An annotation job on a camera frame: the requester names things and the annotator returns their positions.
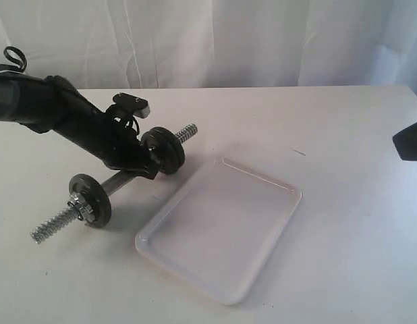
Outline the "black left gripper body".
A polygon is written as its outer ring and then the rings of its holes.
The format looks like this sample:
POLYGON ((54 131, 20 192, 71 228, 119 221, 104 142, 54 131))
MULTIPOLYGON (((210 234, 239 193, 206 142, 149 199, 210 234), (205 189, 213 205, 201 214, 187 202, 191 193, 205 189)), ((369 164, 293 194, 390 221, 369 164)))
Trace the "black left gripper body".
POLYGON ((137 138, 135 117, 119 105, 106 112, 87 105, 60 121, 59 134, 100 159, 109 169, 151 174, 151 157, 137 138))

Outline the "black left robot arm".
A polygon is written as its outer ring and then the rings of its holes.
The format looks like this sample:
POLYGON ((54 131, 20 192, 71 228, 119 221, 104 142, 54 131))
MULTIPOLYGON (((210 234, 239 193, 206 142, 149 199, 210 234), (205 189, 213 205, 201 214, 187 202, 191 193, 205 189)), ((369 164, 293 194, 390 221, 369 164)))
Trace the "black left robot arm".
POLYGON ((59 76, 0 74, 0 122, 17 123, 38 134, 53 131, 112 170, 148 179, 160 170, 139 141, 130 112, 117 104, 101 111, 59 76))

